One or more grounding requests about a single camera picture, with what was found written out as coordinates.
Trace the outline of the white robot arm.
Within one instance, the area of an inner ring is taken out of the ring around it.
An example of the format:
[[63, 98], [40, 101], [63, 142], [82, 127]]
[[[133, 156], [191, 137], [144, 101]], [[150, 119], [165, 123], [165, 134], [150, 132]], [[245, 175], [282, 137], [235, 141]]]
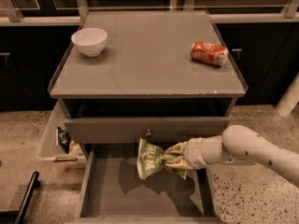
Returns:
[[165, 154], [178, 154], [166, 166], [179, 169], [200, 170], [212, 164], [241, 165], [253, 161], [299, 187], [299, 154], [272, 144], [242, 125], [228, 126], [222, 135], [177, 143]]

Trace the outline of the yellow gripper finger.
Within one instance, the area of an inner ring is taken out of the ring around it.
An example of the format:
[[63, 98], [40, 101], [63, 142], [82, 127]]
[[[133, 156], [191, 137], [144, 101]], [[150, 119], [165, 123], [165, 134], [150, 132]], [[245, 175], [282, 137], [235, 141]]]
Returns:
[[183, 155], [185, 151], [186, 143], [180, 142], [170, 148], [168, 148], [164, 153], [167, 155]]
[[165, 165], [175, 169], [188, 170], [191, 168], [191, 166], [185, 161], [182, 156], [178, 156], [171, 161], [167, 161]]

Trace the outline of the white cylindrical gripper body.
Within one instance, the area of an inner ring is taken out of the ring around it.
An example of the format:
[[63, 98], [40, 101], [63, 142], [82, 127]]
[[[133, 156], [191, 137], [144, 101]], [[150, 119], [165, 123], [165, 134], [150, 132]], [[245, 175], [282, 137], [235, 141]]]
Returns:
[[192, 138], [186, 142], [183, 158], [189, 169], [200, 170], [222, 161], [220, 136]]

